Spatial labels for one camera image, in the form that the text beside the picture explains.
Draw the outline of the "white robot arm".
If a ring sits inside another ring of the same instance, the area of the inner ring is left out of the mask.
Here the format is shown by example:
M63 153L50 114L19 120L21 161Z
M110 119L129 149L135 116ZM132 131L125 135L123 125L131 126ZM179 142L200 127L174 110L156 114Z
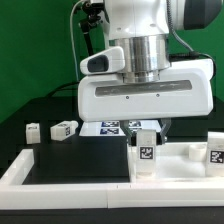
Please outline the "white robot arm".
M90 0L83 10L102 24L106 49L80 63L79 116L85 122L121 122L133 142L130 120L162 123L164 143L173 117L211 112L215 63L206 54L168 52L168 36L207 27L223 0Z

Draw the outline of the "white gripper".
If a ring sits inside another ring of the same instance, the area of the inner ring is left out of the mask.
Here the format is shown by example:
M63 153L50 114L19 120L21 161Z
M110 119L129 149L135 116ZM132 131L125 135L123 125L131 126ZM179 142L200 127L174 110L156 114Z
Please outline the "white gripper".
M136 135L128 120L159 119L157 144L163 145L171 127L170 118L211 112L212 75L213 62L199 59L173 62L160 72L157 82L125 84L118 74L87 76L78 88L79 116L85 122L121 121L129 146L136 145Z

